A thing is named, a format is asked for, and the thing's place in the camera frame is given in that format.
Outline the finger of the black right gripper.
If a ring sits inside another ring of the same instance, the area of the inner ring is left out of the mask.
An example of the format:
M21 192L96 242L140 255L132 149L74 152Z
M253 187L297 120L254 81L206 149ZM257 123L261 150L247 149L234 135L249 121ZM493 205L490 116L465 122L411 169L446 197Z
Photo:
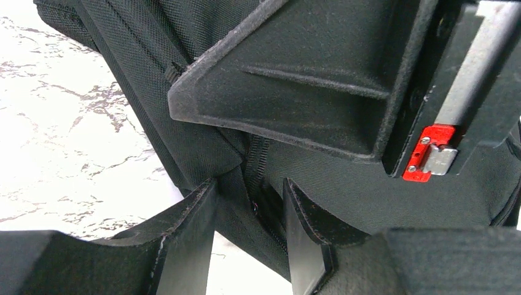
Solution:
M265 1L171 86L174 120L378 161L437 1Z

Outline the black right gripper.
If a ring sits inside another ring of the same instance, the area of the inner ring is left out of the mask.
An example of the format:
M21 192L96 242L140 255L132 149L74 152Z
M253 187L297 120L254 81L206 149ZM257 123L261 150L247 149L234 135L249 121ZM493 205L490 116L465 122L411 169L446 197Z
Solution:
M520 2L438 1L382 162L425 182L458 175L520 116Z

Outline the black student bag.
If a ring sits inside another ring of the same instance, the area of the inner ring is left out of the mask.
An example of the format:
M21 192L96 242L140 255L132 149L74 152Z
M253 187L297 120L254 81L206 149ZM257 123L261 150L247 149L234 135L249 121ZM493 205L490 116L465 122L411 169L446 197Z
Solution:
M516 224L520 161L512 136L497 147L478 147L459 175L421 184L387 175L383 155L378 161L351 161L241 130L172 119L171 86L263 2L36 1L36 7L46 24L103 56L182 194L217 179L216 230L285 279L287 178L368 234L390 227Z

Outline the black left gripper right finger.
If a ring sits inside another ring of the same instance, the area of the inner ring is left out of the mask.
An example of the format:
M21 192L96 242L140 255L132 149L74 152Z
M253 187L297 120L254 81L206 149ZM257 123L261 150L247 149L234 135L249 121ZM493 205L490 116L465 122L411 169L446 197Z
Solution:
M294 294L519 294L520 232L387 229L369 235L283 183Z

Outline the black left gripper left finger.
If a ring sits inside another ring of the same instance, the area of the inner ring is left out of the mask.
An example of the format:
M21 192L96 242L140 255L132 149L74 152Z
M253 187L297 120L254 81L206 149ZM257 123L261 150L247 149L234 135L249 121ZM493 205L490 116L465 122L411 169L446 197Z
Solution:
M110 239L1 232L2 294L205 294L217 184Z

